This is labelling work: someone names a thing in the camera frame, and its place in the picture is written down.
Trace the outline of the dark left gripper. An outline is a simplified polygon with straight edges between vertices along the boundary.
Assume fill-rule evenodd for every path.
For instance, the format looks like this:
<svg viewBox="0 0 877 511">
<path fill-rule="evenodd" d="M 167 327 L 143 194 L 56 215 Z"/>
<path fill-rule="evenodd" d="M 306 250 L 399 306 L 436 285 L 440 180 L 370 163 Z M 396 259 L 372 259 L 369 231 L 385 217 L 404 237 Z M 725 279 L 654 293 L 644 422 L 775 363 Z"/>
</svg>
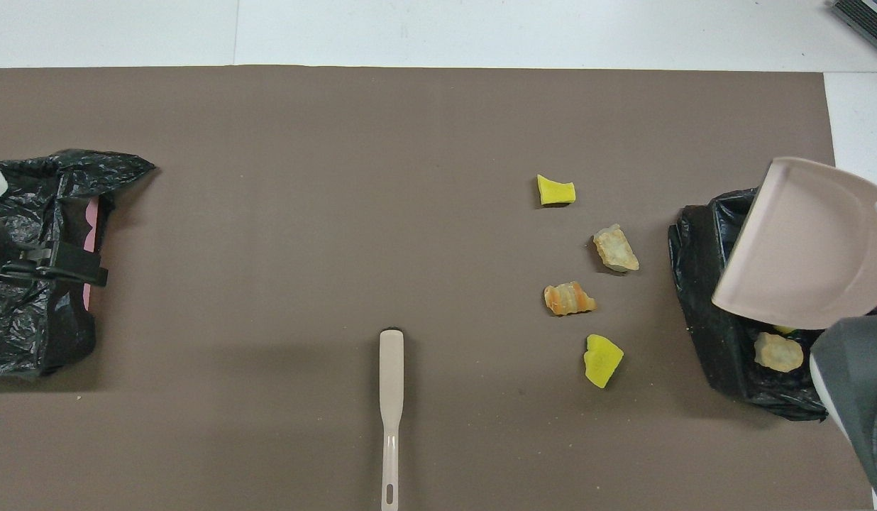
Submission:
<svg viewBox="0 0 877 511">
<path fill-rule="evenodd" d="M 64 241 L 42 245 L 20 243 L 11 237 L 0 218 L 0 276 L 27 281 L 78 282 L 105 287 L 109 272 L 101 268 L 101 256 Z M 86 268 L 83 273 L 63 268 Z"/>
</svg>

